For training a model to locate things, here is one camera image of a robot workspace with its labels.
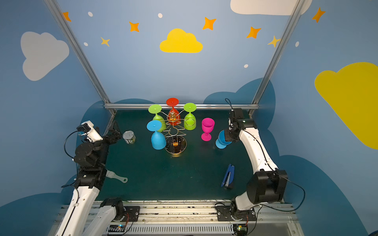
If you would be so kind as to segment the blue wine glass front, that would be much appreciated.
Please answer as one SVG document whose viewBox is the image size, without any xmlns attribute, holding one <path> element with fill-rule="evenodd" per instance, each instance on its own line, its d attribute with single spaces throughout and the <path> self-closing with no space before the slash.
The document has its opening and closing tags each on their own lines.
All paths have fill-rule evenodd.
<svg viewBox="0 0 378 236">
<path fill-rule="evenodd" d="M 229 142 L 229 141 L 226 141 L 225 140 L 225 131 L 222 130 L 219 135 L 218 135 L 218 138 L 216 140 L 216 147 L 218 147 L 219 149 L 225 149 L 228 145 L 230 145 L 232 142 Z"/>
</svg>

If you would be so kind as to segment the pink wine glass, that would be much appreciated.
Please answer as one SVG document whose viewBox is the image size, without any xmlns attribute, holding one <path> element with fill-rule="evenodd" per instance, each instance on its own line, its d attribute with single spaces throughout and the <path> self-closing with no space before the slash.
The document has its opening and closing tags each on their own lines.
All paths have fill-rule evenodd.
<svg viewBox="0 0 378 236">
<path fill-rule="evenodd" d="M 212 118 L 204 118 L 201 125 L 203 131 L 201 138 L 203 141 L 208 142 L 212 139 L 211 132 L 214 129 L 215 121 Z"/>
</svg>

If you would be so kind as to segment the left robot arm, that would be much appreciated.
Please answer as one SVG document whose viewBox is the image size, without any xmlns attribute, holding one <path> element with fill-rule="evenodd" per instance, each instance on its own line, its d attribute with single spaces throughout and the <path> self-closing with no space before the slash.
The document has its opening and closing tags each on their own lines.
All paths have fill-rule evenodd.
<svg viewBox="0 0 378 236">
<path fill-rule="evenodd" d="M 112 221 L 122 221 L 127 215 L 121 198 L 108 198 L 101 203 L 95 219 L 85 227 L 108 172 L 105 165 L 109 147 L 122 135 L 116 121 L 104 136 L 99 135 L 91 121 L 80 124 L 77 131 L 83 132 L 86 138 L 75 150 L 73 161 L 79 170 L 73 184 L 72 200 L 56 235 L 101 236 Z"/>
</svg>

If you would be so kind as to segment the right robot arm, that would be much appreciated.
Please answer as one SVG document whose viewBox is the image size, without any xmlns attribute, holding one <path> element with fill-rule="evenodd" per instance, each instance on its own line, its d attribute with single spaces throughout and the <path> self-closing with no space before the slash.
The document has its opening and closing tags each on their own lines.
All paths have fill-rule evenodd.
<svg viewBox="0 0 378 236">
<path fill-rule="evenodd" d="M 231 203 L 231 216 L 235 220 L 241 220 L 258 204 L 280 202 L 286 189 L 287 173 L 279 170 L 270 158 L 256 123 L 253 119 L 245 119 L 242 109 L 230 110 L 225 140 L 241 141 L 253 168 L 253 176 L 247 183 L 246 191 L 235 197 Z"/>
</svg>

